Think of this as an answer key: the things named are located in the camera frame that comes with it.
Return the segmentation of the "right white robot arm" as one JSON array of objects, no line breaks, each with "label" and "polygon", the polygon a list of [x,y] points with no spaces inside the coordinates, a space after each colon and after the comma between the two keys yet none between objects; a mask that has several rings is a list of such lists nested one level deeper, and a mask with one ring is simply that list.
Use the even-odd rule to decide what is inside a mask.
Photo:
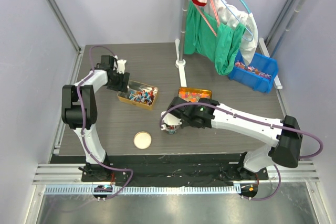
[{"label": "right white robot arm", "polygon": [[264,146],[243,154],[242,163],[237,166],[237,173],[242,179],[250,179],[256,172],[271,165],[298,166],[303,135],[298,132],[298,121],[292,116],[264,118],[232,109],[209,98],[187,102],[175,97],[161,117],[161,129],[170,132],[178,127],[191,126],[229,130],[262,141]]}]

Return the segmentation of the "clear glass jar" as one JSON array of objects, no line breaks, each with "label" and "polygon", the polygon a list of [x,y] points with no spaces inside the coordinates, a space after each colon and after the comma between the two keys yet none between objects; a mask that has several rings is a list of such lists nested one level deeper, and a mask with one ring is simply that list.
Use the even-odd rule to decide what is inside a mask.
[{"label": "clear glass jar", "polygon": [[167,126],[166,127],[166,131],[169,133],[169,134],[175,134],[176,131],[180,128],[179,125],[170,125],[170,126]]}]

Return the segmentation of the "round wooden jar lid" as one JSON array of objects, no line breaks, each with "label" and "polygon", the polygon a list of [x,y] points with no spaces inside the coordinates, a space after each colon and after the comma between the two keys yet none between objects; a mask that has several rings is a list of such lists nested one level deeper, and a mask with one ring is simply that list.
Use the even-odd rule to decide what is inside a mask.
[{"label": "round wooden jar lid", "polygon": [[138,132],[133,138],[133,143],[136,148],[144,150],[152,143],[151,135],[145,131]]}]

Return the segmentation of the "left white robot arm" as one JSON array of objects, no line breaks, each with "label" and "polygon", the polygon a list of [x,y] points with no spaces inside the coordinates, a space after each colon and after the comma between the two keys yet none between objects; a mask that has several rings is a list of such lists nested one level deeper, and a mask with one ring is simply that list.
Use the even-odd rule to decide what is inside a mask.
[{"label": "left white robot arm", "polygon": [[85,152],[86,164],[82,171],[102,182],[111,177],[114,169],[97,132],[96,93],[102,87],[127,92],[130,74],[125,70],[126,64],[126,60],[117,56],[103,55],[83,79],[62,88],[61,118],[75,132]]}]

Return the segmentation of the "gold tin of gummy candies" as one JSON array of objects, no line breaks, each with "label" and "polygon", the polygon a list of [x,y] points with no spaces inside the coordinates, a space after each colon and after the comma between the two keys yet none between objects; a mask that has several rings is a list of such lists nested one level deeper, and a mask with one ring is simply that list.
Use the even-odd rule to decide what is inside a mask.
[{"label": "gold tin of gummy candies", "polygon": [[201,98],[212,98],[212,91],[206,89],[180,87],[178,97],[187,102],[198,102]]}]

